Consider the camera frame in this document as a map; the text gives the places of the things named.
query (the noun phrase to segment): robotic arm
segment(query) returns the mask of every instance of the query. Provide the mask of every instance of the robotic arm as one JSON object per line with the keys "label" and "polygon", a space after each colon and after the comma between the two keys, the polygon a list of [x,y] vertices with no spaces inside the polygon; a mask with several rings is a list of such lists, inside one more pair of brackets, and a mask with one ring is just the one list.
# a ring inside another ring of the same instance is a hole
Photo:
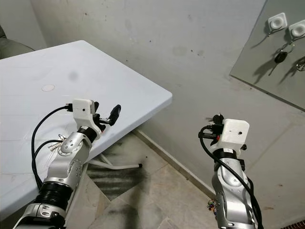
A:
{"label": "robotic arm", "polygon": [[[204,150],[215,161],[212,185],[217,199],[217,223],[222,229],[254,229],[254,216],[258,228],[263,228],[253,187],[248,186],[251,181],[244,173],[244,161],[237,159],[240,150],[246,150],[244,142],[248,130],[246,121],[224,119],[219,114],[213,117],[212,125],[202,128],[198,135]],[[213,140],[209,149],[203,138]]]}
{"label": "robotic arm", "polygon": [[92,143],[101,137],[106,128],[104,124],[114,125],[121,111],[121,106],[117,105],[109,118],[102,119],[95,113],[98,105],[92,100],[73,100],[73,118],[78,131],[73,132],[58,149],[39,195],[28,205],[14,229],[64,228],[68,201],[79,183]]}

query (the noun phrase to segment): baseboard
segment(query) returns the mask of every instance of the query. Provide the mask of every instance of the baseboard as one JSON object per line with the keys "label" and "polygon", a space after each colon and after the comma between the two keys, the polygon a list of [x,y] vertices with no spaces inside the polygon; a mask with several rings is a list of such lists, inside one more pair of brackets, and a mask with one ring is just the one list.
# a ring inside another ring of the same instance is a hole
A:
{"label": "baseboard", "polygon": [[149,138],[143,131],[135,129],[132,131],[139,139],[141,139],[146,145],[148,145],[152,150],[154,150],[160,157],[166,160],[171,166],[173,166],[179,173],[181,173],[186,179],[193,183],[197,188],[199,188],[203,193],[205,193],[209,198],[215,199],[215,192],[206,183],[201,181],[194,173],[192,173],[188,168],[177,161],[172,155],[170,155],[161,146],[155,143],[151,138]]}

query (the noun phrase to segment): black cable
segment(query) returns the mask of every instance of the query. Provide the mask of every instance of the black cable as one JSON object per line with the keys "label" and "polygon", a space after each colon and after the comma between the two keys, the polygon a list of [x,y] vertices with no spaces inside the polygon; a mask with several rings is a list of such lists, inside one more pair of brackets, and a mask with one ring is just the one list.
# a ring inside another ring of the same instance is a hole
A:
{"label": "black cable", "polygon": [[[200,130],[200,133],[203,134],[203,131],[205,129],[211,129],[210,126],[205,126]],[[205,150],[205,152],[216,162],[218,162],[221,166],[225,167],[228,171],[230,171],[230,173],[232,173],[238,180],[239,182],[244,186],[244,188],[247,190],[247,192],[250,195],[251,198],[251,204],[252,204],[252,208],[253,208],[253,212],[254,212],[254,216],[256,218],[257,224],[258,224],[258,229],[264,229],[263,225],[262,225],[262,213],[260,210],[260,207],[258,205],[258,202],[254,196],[254,186],[253,186],[253,182],[251,180],[249,180],[249,183],[251,185],[251,188],[249,188],[249,186],[244,182],[244,179],[242,179],[233,169],[231,169],[228,165],[226,165],[223,161],[221,161],[219,158],[215,157],[210,151],[209,149],[205,146],[203,138],[200,137],[200,143],[201,146],[203,147],[203,149]]]}
{"label": "black cable", "polygon": [[39,189],[40,189],[41,186],[42,186],[42,181],[41,181],[41,179],[40,179],[40,177],[39,177],[39,175],[38,175],[38,173],[37,173],[37,168],[36,168],[36,157],[37,157],[39,151],[40,151],[46,144],[52,143],[52,142],[62,142],[62,140],[49,140],[49,141],[46,141],[46,142],[42,143],[42,144],[37,148],[37,150],[35,151],[34,158],[32,159],[32,170],[33,170],[33,173],[34,173],[34,176],[35,176],[36,181],[38,181],[38,183],[39,183],[39,186],[37,185]]}
{"label": "black cable", "polygon": [[[38,125],[36,126],[36,128],[34,129],[33,131],[33,134],[32,134],[32,139],[31,139],[31,155],[32,155],[32,161],[35,160],[34,158],[34,155],[35,155],[35,146],[34,146],[34,141],[35,141],[35,135],[38,131],[38,128],[41,126],[41,124],[48,118],[50,117],[52,114],[54,114],[55,112],[57,111],[60,111],[60,110],[63,110],[63,109],[70,109],[70,106],[67,105],[67,106],[62,106],[62,107],[59,107],[57,109],[55,109],[54,111],[48,113],[39,123]],[[34,176],[35,176],[35,180],[36,180],[36,184],[37,184],[37,187],[40,188],[42,186],[42,181],[40,180],[38,174],[37,174],[37,169],[36,169],[36,163],[33,167],[33,164],[32,164],[32,170],[33,170],[33,173],[34,173]]]}

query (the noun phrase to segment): car key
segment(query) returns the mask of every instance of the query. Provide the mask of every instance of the car key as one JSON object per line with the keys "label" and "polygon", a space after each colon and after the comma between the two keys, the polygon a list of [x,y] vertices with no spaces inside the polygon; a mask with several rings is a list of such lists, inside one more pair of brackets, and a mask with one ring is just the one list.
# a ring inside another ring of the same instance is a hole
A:
{"label": "car key", "polygon": [[275,57],[275,59],[274,59],[275,66],[273,67],[273,69],[271,70],[271,72],[270,72],[268,75],[271,75],[271,74],[272,74],[273,70],[277,67],[277,65],[278,65],[279,63],[283,62],[283,61],[286,59],[287,55],[288,55],[288,53],[287,53],[287,52],[284,52],[284,51],[280,51],[280,52],[276,55],[276,57]]}

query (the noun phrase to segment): white table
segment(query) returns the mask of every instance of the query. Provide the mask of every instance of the white table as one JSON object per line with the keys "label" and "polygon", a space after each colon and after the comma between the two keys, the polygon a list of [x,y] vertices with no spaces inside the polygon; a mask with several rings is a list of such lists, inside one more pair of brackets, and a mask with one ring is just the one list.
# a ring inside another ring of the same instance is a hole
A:
{"label": "white table", "polygon": [[[122,106],[116,124],[95,142],[90,160],[172,100],[170,92],[85,41],[0,60],[0,89],[0,220],[38,194],[31,169],[31,135],[47,113],[73,98],[98,101],[102,117],[108,117],[116,104]],[[36,148],[72,131],[76,131],[72,113],[59,111],[41,126]],[[51,163],[47,147],[36,161],[44,178]]]}

